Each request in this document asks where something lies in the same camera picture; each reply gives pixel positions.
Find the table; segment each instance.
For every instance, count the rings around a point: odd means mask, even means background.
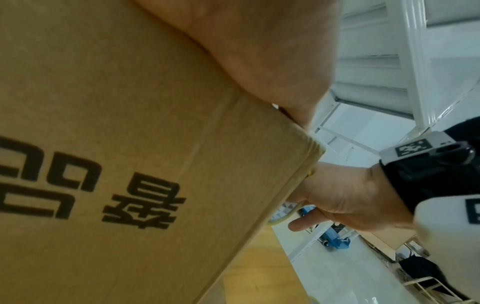
[[[223,284],[226,304],[311,304],[269,226],[229,267]]]

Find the tiled floor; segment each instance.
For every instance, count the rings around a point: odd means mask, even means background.
[[[287,222],[273,229],[286,254],[308,235],[289,231]],[[359,238],[337,251],[316,242],[293,267],[307,293],[321,304],[419,304]]]

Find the human hand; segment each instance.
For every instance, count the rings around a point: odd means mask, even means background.
[[[308,129],[334,79],[342,0],[136,0]]]
[[[372,231],[385,227],[413,227],[413,215],[390,185],[380,165],[353,168],[318,163],[287,199],[316,208],[288,227],[301,231],[331,220]]]

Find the brown cardboard box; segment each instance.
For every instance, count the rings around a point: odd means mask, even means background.
[[[319,146],[126,0],[0,2],[0,302],[197,303]]]

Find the black wrist strap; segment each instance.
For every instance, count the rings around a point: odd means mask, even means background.
[[[445,132],[457,143],[433,153],[381,165],[412,213],[419,203],[429,198],[480,193],[480,118]]]

